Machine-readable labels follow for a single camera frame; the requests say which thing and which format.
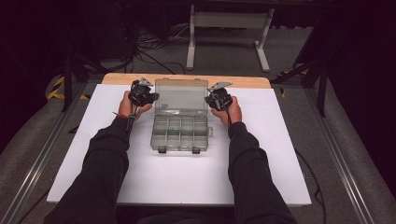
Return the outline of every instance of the box lid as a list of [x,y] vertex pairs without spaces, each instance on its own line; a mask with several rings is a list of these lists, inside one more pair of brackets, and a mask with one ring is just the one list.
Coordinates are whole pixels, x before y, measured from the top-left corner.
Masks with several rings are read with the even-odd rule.
[[155,102],[157,115],[206,116],[207,80],[156,79],[155,92],[160,94]]

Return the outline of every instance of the hand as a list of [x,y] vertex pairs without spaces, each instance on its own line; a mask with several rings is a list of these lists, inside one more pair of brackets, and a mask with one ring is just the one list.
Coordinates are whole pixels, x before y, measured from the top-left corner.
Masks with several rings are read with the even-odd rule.
[[[128,98],[129,97],[130,91],[126,91],[123,95],[123,98],[120,102],[120,107],[119,107],[119,116],[123,116],[128,118],[128,116],[132,113],[132,111],[136,111],[137,106],[133,105],[131,103],[131,100]],[[136,118],[134,118],[134,121],[137,121],[140,118],[140,115],[143,114],[144,112],[150,110],[152,108],[152,105],[144,105],[140,107],[139,113],[137,113]]]
[[[230,113],[231,122],[239,122],[242,121],[242,111],[241,107],[238,104],[238,100],[235,96],[232,96],[233,103],[228,107],[228,112]],[[218,111],[215,108],[212,108],[212,114],[218,117],[225,126],[228,127],[228,116],[226,111]]]

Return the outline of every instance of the clear plastic box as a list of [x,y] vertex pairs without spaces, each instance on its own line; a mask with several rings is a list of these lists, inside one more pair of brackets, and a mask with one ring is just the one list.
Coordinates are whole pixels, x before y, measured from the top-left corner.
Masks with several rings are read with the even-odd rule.
[[157,79],[155,118],[151,147],[160,153],[168,150],[200,153],[208,146],[207,80]]

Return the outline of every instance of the metal frame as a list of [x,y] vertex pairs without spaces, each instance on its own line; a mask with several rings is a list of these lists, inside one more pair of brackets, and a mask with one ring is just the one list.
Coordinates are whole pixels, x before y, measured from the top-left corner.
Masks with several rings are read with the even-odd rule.
[[217,13],[217,12],[195,12],[195,6],[191,6],[190,14],[190,44],[187,53],[186,68],[192,70],[194,67],[195,54],[195,27],[229,27],[229,28],[251,28],[262,29],[262,38],[255,41],[255,49],[259,56],[263,72],[269,72],[270,67],[265,57],[264,46],[265,39],[270,28],[271,20],[274,15],[274,9],[268,10],[268,13]]
[[[74,99],[78,99],[78,97],[83,93],[85,86],[85,83],[78,83],[73,94]],[[72,101],[70,106],[61,114],[61,116],[56,121],[55,126],[53,127],[49,138],[47,139],[46,144],[42,147],[40,153],[37,156],[37,159],[35,160],[35,163],[30,169],[17,195],[15,196],[14,200],[12,201],[0,223],[12,224],[17,222],[17,218],[19,217],[23,206],[25,205],[27,199],[32,193],[35,184],[38,181],[38,178],[40,178],[41,173],[43,172],[47,161],[50,158],[50,155],[55,149],[55,145],[58,141],[61,130],[63,129],[64,124],[66,123],[77,102],[78,100]]]
[[304,89],[304,91],[309,104],[311,105],[312,109],[315,111],[315,116],[318,120],[320,128],[323,130],[329,142],[332,159],[334,161],[335,166],[337,167],[338,174],[341,176],[341,179],[346,188],[346,192],[349,195],[350,201],[352,201],[352,205],[355,208],[359,221],[364,224],[374,223],[370,211],[363,200],[358,185],[356,184],[355,178],[353,177],[352,173],[349,171],[347,162],[345,161],[341,153],[340,147],[335,141],[335,138],[332,134],[332,130],[329,127],[329,123],[325,118],[321,116],[320,111],[317,109],[317,105],[316,105],[317,99],[314,94],[314,91],[312,89]]

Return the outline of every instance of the metal stand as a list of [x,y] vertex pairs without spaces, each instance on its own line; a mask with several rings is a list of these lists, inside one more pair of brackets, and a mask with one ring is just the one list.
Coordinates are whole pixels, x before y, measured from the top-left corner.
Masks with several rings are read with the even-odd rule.
[[302,80],[301,84],[305,89],[311,89],[315,82],[320,77],[319,89],[318,89],[318,110],[322,117],[326,117],[324,113],[324,101],[326,95],[326,84],[327,84],[327,64],[320,61],[313,61],[310,63],[303,64],[292,71],[288,72],[286,75],[281,77],[277,77],[275,79],[270,80],[271,84],[281,84],[283,81],[288,80],[291,77],[294,77],[301,72],[307,70],[305,78]]
[[218,13],[218,12],[195,12],[195,6],[191,6],[190,15],[190,44],[187,54],[188,70],[194,67],[195,54],[195,27],[228,27],[228,28],[251,28],[262,29],[262,38],[255,41],[255,49],[259,56],[260,64],[263,72],[269,72],[270,67],[262,49],[265,38],[270,28],[274,10],[269,9],[268,13]]
[[53,26],[54,32],[58,37],[58,46],[64,56],[64,108],[63,112],[71,105],[72,97],[72,74],[78,83],[85,83],[89,79],[89,75],[84,64],[100,71],[108,73],[109,71],[98,63],[91,62],[79,54],[78,43],[73,37],[69,24],[64,18],[58,3],[55,1],[38,0],[35,2],[37,7],[43,8],[45,12],[43,18]]

